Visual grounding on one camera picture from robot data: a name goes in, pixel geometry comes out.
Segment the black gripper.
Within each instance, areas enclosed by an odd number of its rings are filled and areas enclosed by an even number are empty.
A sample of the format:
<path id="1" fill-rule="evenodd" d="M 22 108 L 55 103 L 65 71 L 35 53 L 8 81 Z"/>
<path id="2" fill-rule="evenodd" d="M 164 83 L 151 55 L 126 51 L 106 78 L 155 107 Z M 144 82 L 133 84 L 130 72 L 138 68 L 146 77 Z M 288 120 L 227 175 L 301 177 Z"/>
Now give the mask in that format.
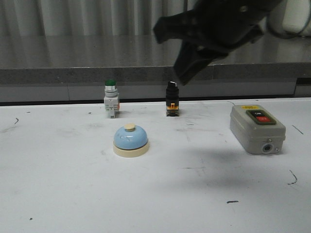
<path id="1" fill-rule="evenodd" d="M 278 0 L 199 0 L 189 11 L 160 17 L 154 33 L 160 44 L 182 40 L 173 68 L 186 85 L 214 60 L 259 40 L 264 34 L 259 22 L 279 4 Z"/>

